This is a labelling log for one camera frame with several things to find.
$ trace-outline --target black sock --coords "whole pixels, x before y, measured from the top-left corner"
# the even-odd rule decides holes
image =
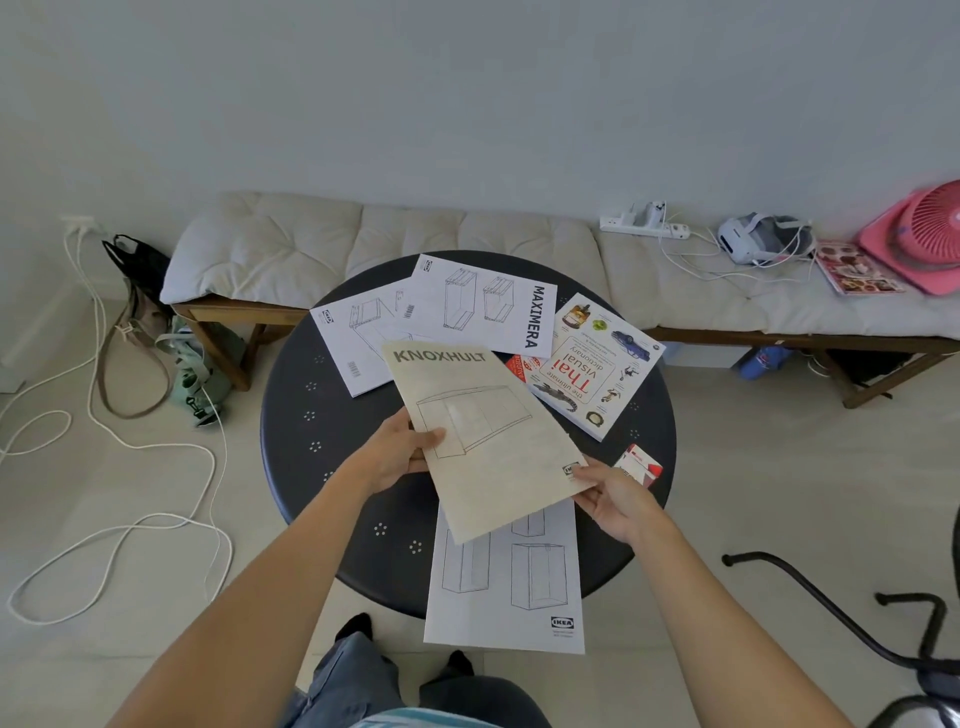
[[[347,623],[340,628],[337,636],[333,638],[334,642],[339,642],[344,637],[349,637],[354,632],[363,632],[367,639],[373,642],[373,621],[366,612],[361,612],[347,620]]]
[[[450,653],[450,658],[446,661],[447,667],[452,667],[457,672],[462,675],[474,675],[473,672],[473,663],[470,661],[469,657],[464,654],[463,650],[455,650]]]

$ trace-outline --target car illustration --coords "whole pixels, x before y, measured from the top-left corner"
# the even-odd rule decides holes
[[[577,411],[577,403],[573,401],[570,397],[565,395],[562,390],[554,389],[553,387],[551,387],[549,384],[545,382],[543,384],[534,384],[534,387],[539,389],[541,392],[543,392],[547,397],[552,397],[555,400],[560,400],[569,404],[570,408],[567,410],[567,412]]]
[[[644,361],[650,361],[650,353],[641,347],[634,337],[629,333],[624,333],[623,331],[613,331],[611,333],[613,341],[620,345],[624,352],[628,353],[634,359],[643,359]]]

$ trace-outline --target white tufted cushion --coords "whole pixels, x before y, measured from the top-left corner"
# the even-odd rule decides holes
[[[385,260],[451,249],[517,255],[610,295],[596,241],[578,220],[229,192],[180,237],[160,297],[180,303],[213,293],[309,308]]]

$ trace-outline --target left hand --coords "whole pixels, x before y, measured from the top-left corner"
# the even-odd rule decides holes
[[[429,432],[410,429],[410,414],[401,407],[388,417],[370,440],[351,455],[347,462],[360,468],[370,481],[370,493],[379,493],[396,483],[401,475],[427,470],[423,448],[434,448],[443,441],[442,427]]]

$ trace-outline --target round black table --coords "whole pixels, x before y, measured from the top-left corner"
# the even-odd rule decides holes
[[[576,293],[613,307],[573,279],[538,263],[479,251],[431,253],[458,263],[558,286],[557,307]],[[405,279],[416,255],[391,260],[344,281],[320,304]],[[508,355],[501,355],[506,360]],[[267,480],[283,518],[297,517],[326,480],[370,437],[384,418],[403,405],[393,383],[353,399],[313,319],[305,317],[277,357],[260,416],[260,447]],[[612,464],[637,443],[663,465],[652,487],[665,505],[677,459],[673,407],[658,369],[644,380],[602,443],[547,407],[582,452]],[[423,619],[437,525],[437,492],[428,473],[405,475],[367,501],[344,554],[337,577],[360,594],[391,609]],[[602,587],[634,557],[579,508],[577,546],[583,595]]]

